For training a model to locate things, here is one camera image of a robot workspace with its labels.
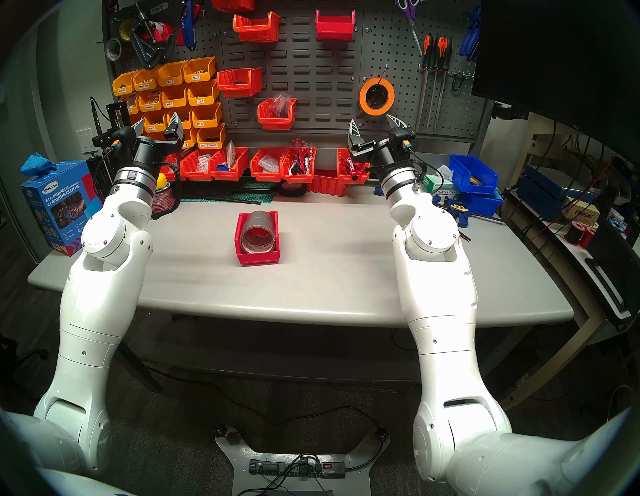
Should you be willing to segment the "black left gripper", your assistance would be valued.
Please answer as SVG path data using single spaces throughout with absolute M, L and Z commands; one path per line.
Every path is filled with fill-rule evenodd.
M 144 118 L 132 125 L 133 142 L 124 153 L 124 168 L 135 167 L 149 175 L 159 175 L 160 164 L 168 154 L 173 153 L 173 142 L 184 145 L 183 121 L 177 112 L 171 114 L 164 130 L 165 139 L 162 140 L 142 136 L 144 130 Z

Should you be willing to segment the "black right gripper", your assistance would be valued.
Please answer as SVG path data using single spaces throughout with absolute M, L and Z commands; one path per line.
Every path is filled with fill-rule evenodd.
M 405 157 L 396 159 L 391 143 L 411 143 L 415 139 L 415 131 L 400 118 L 391 114 L 386 115 L 390 125 L 388 139 L 381 141 L 366 141 L 360 135 L 359 126 L 355 120 L 349 123 L 349 153 L 353 158 L 365 156 L 367 173 L 390 173 L 402 167 L 417 167 L 417 159 Z

